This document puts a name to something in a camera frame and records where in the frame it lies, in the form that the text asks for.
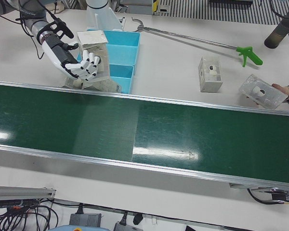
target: blue tray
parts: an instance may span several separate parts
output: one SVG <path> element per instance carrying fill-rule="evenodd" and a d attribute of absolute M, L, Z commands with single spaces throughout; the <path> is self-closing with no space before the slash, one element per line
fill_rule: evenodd
<path fill-rule="evenodd" d="M 129 94 L 132 88 L 134 67 L 110 65 L 110 77 L 122 87 L 121 93 Z"/>
<path fill-rule="evenodd" d="M 110 64 L 110 77 L 122 86 L 122 93 L 131 93 L 133 75 L 136 70 L 140 33 L 126 31 L 104 31 Z"/>

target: clear plastic box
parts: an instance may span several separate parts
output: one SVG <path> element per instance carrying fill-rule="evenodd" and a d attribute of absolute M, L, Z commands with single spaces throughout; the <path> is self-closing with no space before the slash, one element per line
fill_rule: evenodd
<path fill-rule="evenodd" d="M 288 96 L 251 74 L 239 91 L 267 109 L 276 109 Z"/>
<path fill-rule="evenodd" d="M 218 57 L 205 56 L 198 66 L 201 92 L 218 92 L 223 84 Z"/>

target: conveyor belt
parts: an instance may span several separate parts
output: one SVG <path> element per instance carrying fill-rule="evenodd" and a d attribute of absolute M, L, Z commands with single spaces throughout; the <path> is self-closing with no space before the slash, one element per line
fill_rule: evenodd
<path fill-rule="evenodd" d="M 289 116 L 189 104 L 0 85 L 0 144 L 289 183 Z"/>

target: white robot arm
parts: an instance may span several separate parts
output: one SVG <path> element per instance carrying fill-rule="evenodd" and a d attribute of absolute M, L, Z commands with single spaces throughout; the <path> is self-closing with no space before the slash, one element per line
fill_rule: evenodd
<path fill-rule="evenodd" d="M 78 44 L 69 45 L 61 41 L 63 35 L 73 38 L 73 33 L 66 24 L 51 14 L 54 21 L 46 20 L 44 5 L 57 0 L 0 0 L 0 15 L 13 10 L 20 12 L 20 21 L 36 37 L 45 54 L 51 62 L 66 76 L 76 80 L 78 78 L 90 81 L 97 75 L 100 57 L 88 51 L 83 52 L 83 59 L 79 63 L 69 52 L 78 48 Z"/>

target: clear acrylic case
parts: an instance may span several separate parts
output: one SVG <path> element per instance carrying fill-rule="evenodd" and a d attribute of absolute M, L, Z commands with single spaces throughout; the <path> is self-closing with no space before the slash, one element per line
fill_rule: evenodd
<path fill-rule="evenodd" d="M 239 91 L 264 108 L 272 110 L 276 109 L 287 98 L 287 95 L 253 74 L 246 79 Z"/>

